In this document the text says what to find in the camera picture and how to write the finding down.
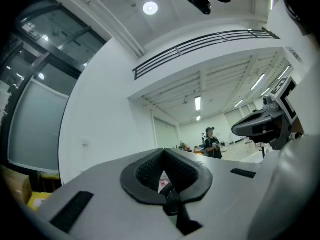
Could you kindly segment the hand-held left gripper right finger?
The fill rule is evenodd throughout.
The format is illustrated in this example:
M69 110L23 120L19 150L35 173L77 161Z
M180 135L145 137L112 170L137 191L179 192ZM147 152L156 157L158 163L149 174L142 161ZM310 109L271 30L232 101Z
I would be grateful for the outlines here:
M200 240L246 240L253 218L255 200L250 195L253 179L232 173L233 169L258 172L260 165L208 158L197 154L167 148L166 152L194 162L212 175L212 184L199 201L186 203L190 218L202 228L189 235Z

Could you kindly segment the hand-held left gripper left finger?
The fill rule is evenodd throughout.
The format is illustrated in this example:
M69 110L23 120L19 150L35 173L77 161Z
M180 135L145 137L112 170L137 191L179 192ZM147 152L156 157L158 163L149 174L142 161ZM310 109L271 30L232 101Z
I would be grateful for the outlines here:
M122 188L121 172L152 151L95 165L56 190L37 211L52 240L178 240L181 232L161 206L140 204ZM65 233L50 221L79 191L93 194L73 227Z

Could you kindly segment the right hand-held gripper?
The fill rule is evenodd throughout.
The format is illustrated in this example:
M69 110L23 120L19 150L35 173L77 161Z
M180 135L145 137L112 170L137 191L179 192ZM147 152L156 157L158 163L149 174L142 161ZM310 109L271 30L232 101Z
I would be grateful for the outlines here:
M232 133L248 137L254 143L270 144L273 150L281 150L290 142L292 134L295 139L301 137L304 130L289 101L289 95L296 86L291 76L282 78L269 95L263 97L263 109L234 124Z

